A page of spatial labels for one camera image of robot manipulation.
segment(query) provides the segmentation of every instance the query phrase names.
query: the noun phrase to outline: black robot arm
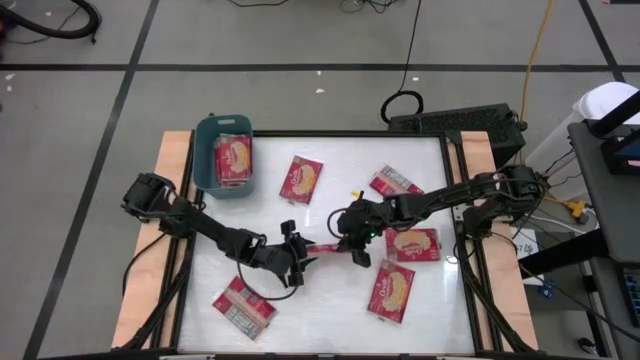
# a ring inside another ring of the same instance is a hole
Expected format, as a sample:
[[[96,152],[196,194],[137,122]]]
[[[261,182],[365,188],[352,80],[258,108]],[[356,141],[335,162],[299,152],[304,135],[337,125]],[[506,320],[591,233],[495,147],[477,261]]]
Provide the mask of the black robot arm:
[[[342,234],[338,251],[350,251],[356,264],[369,267],[366,245],[386,228],[406,231],[435,211],[485,199],[480,206],[469,206],[463,213],[465,233],[484,238],[496,217],[517,220],[533,211],[543,189],[531,168],[517,165],[478,174],[465,183],[426,194],[386,196],[381,203],[365,200],[362,195],[363,192],[338,218],[338,232]]]
[[[203,213],[203,208],[178,196],[170,180],[155,174],[138,175],[122,199],[122,208],[143,222],[160,219],[160,231],[171,236],[187,237],[199,232],[215,241],[228,258],[274,273],[285,287],[303,285],[302,273],[314,260],[307,259],[306,248],[313,242],[294,232],[293,220],[280,226],[282,244],[266,245],[265,235],[222,225]]]

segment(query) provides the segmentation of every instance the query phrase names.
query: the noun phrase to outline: white cable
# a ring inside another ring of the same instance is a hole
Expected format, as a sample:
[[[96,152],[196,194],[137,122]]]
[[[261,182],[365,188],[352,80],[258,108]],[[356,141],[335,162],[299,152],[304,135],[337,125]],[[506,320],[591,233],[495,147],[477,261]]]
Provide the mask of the white cable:
[[[571,230],[573,232],[576,232],[578,234],[586,234],[585,231],[578,230],[578,229],[576,229],[574,227],[571,227],[571,226],[569,226],[569,225],[567,225],[567,224],[565,224],[565,223],[563,223],[561,221],[557,221],[557,220],[553,220],[553,219],[547,219],[547,218],[541,218],[541,217],[535,216],[535,215],[531,215],[530,217],[532,219],[536,219],[536,220],[540,220],[540,221],[546,221],[546,222],[549,222],[549,223],[552,223],[552,224],[556,224],[558,226],[562,226],[563,228],[569,229],[569,230]]]
[[[4,4],[6,2],[11,1],[13,4],[11,4],[10,6],[7,6],[7,9],[11,10],[14,7],[16,7],[17,1],[16,0],[0,0],[0,4]]]
[[[600,228],[600,222],[598,222],[598,215],[596,215],[596,212],[593,211],[593,209],[584,209],[584,212],[588,212],[591,213],[591,215],[593,215],[593,219],[596,221],[596,226],[593,228],[595,229],[599,229]]]

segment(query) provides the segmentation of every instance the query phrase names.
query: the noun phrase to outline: blue plastic basket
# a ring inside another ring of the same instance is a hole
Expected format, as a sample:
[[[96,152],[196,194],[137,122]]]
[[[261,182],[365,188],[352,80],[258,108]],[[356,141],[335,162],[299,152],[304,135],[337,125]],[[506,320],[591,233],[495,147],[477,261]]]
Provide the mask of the blue plastic basket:
[[[249,135],[252,141],[251,162],[253,163],[253,131],[251,122],[242,115],[209,116],[196,127],[193,154],[193,182],[202,191],[216,199],[237,199],[253,191],[253,174],[246,183],[234,187],[220,187],[216,176],[214,144],[220,134]]]

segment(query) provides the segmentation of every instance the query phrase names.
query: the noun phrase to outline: white tabletop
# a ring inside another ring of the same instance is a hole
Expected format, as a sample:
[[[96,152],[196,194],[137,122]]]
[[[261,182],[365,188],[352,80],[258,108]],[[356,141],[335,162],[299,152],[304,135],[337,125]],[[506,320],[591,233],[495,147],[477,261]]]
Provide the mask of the white tabletop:
[[[309,205],[279,197],[294,155],[324,164]],[[447,186],[437,138],[254,138],[254,192],[243,199],[205,196],[205,212],[230,227],[264,233],[282,242],[280,223],[296,221],[297,231],[317,243],[335,243],[326,229],[329,213],[348,206],[353,190],[381,201],[369,188],[374,172],[388,164],[424,191]],[[236,275],[235,262],[199,235],[178,348],[182,352],[422,353],[472,354],[473,342],[457,265],[444,260],[455,243],[449,210],[434,213],[416,227],[436,228],[439,262],[399,263],[416,271],[401,325],[383,322],[367,304],[386,258],[384,239],[367,247],[372,266],[352,263],[349,254],[323,254],[304,274],[305,285],[290,299],[272,302],[278,310],[253,341],[211,305]],[[280,296],[275,275],[243,267],[246,281],[263,296]]]

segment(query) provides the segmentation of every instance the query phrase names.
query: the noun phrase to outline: red snack package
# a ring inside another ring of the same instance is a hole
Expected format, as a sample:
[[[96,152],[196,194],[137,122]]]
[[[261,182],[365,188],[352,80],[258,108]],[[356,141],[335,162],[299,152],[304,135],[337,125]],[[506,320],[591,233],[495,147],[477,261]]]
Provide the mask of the red snack package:
[[[252,168],[249,136],[221,134],[216,139],[214,156],[221,186],[238,185],[249,179]]]
[[[308,204],[321,170],[322,163],[295,156],[280,189],[280,196]]]
[[[251,340],[269,325],[276,314],[271,304],[258,298],[237,276],[213,302],[213,307]]]
[[[367,310],[384,319],[402,323],[414,275],[413,270],[382,260]]]
[[[424,194],[424,191],[389,165],[385,165],[374,175],[369,186],[382,196],[406,193]]]
[[[436,229],[411,229],[397,233],[384,231],[387,239],[387,256],[392,261],[440,260],[440,243]]]
[[[319,252],[337,252],[338,244],[324,244],[324,245],[316,245],[311,244],[307,245],[308,253],[319,253]]]

